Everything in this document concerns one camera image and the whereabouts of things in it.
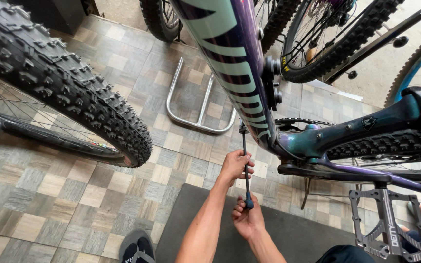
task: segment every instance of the flip-flop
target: flip-flop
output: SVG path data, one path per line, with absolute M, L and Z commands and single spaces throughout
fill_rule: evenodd
M 155 263 L 155 253 L 153 251 L 153 247 L 152 247 L 152 239 L 149 236 L 149 234 L 142 230 L 142 229 L 136 229 L 133 230 L 131 233 L 129 233 L 124 239 L 123 242 L 121 242 L 121 246 L 120 246 L 120 251 L 119 251 L 119 259 L 120 262 L 123 262 L 123 260 L 125 260 L 123 258 L 126 249 L 132 244 L 136 244 L 137 245 L 137 241 L 139 240 L 139 238 L 145 238 L 147 239 L 147 241 L 149 242 L 150 247 L 152 248 L 152 257 L 150 257 L 148 254 L 145 254 L 143 251 L 139 251 L 139 247 L 137 247 L 137 252 L 134 254 L 133 257 L 127 259 L 128 261 L 126 263 L 136 263 L 138 258 L 142 258 L 144 261 L 146 261 L 147 263 Z

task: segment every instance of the black mat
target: black mat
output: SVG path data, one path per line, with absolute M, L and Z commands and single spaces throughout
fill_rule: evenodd
M 157 245 L 157 263 L 174 262 L 183 236 L 208 194 L 209 190 L 183 185 Z M 214 262 L 257 262 L 248 243 L 233 226 L 230 215 L 235 204 L 236 198 L 226 198 Z M 266 230 L 288 263 L 314 263 L 335 245 L 354 245 L 354 234 L 347 231 L 266 206 L 262 206 L 262 214 Z M 387 261 L 381 258 L 375 261 L 392 262 L 391 259 L 390 256 Z

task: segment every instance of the down tube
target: down tube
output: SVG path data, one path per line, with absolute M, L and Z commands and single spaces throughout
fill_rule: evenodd
M 253 0 L 171 0 L 254 140 L 274 152 L 277 130 L 261 80 Z

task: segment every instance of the hand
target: hand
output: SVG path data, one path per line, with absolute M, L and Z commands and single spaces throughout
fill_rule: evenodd
M 250 239 L 258 231 L 265 231 L 264 218 L 261 212 L 258 198 L 251 193 L 251 200 L 253 200 L 254 208 L 251 210 L 244 209 L 245 202 L 242 196 L 238 196 L 237 205 L 234 206 L 231 213 L 233 225 L 238 233 L 246 240 Z
M 254 170 L 250 167 L 254 167 L 254 162 L 250 161 L 251 153 L 247 152 L 243 156 L 243 150 L 236 150 L 227 153 L 225 156 L 224 164 L 220 170 L 218 180 L 222 180 L 223 183 L 228 184 L 231 187 L 235 179 L 245 178 L 245 164 L 248 164 L 248 178 L 251 178 Z

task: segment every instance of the bicycle chain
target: bicycle chain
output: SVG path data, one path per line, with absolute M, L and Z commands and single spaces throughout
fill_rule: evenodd
M 276 125 L 287 125 L 287 124 L 293 124 L 295 122 L 304 122 L 307 124 L 322 124 L 327 126 L 333 126 L 336 125 L 336 123 L 332 122 L 323 122 L 323 121 L 317 121 L 317 120 L 311 120 L 311 119 L 303 119 L 303 118 L 282 118 L 282 119 L 275 119 Z

